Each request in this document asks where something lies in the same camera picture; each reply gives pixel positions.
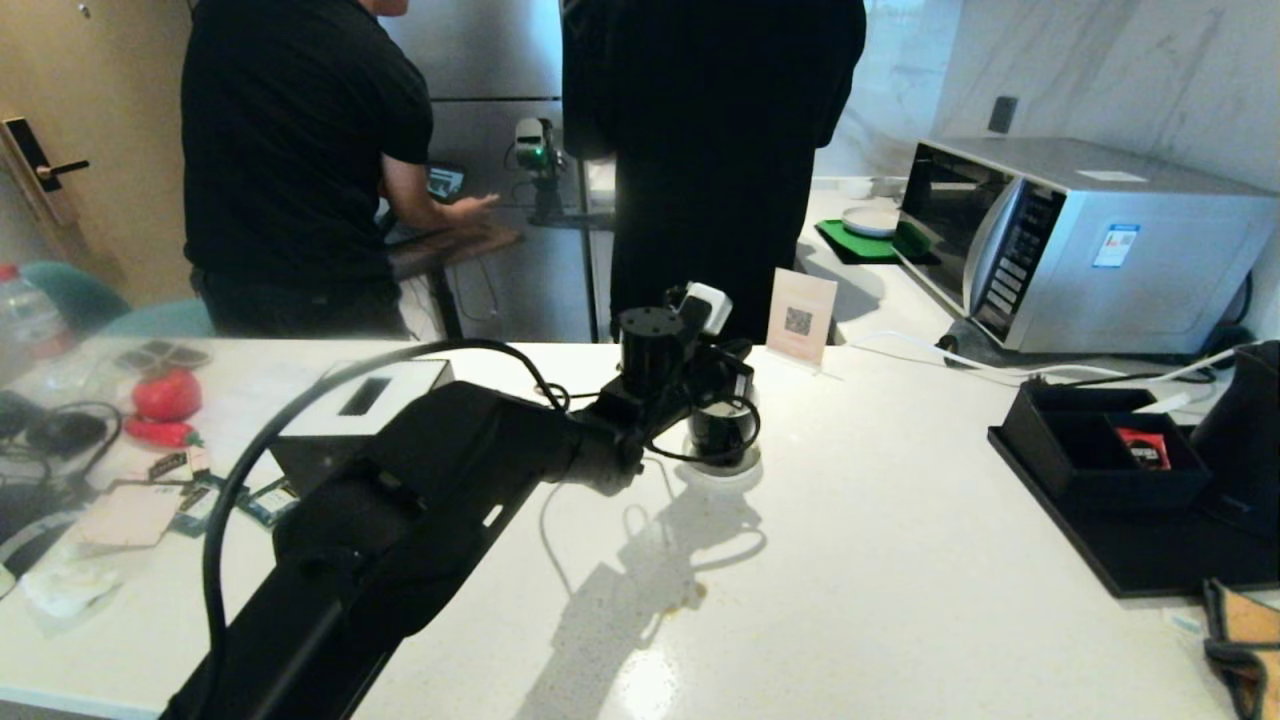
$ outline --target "green mat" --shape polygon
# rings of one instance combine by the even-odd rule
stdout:
[[[845,264],[900,263],[897,255],[893,252],[895,245],[911,260],[929,256],[924,238],[919,237],[867,237],[849,232],[840,220],[823,220],[814,225],[814,228]]]

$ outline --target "black box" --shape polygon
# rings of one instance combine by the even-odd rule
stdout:
[[[1208,484],[1210,470],[1169,415],[1133,413],[1155,401],[1144,389],[1023,386],[1000,430],[1064,509],[1181,510]],[[1116,428],[1164,436],[1170,469],[1143,469]]]

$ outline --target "wall outlet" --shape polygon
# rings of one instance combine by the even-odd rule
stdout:
[[[1015,110],[1018,110],[1016,97],[1007,95],[997,97],[996,104],[991,108],[991,120],[987,123],[987,129],[1001,135],[1007,133],[1009,127],[1014,124]]]

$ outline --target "hand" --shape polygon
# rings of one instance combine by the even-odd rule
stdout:
[[[484,197],[463,197],[453,205],[445,205],[444,213],[449,219],[449,225],[461,228],[486,220],[497,204],[497,193],[489,193]]]

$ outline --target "microwave control panel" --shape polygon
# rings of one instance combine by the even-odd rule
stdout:
[[[974,319],[1001,342],[1009,338],[1009,328],[1065,201],[1066,196],[1061,192],[1028,181],[1027,191],[1014,209],[996,264],[982,290],[982,305],[974,314]]]

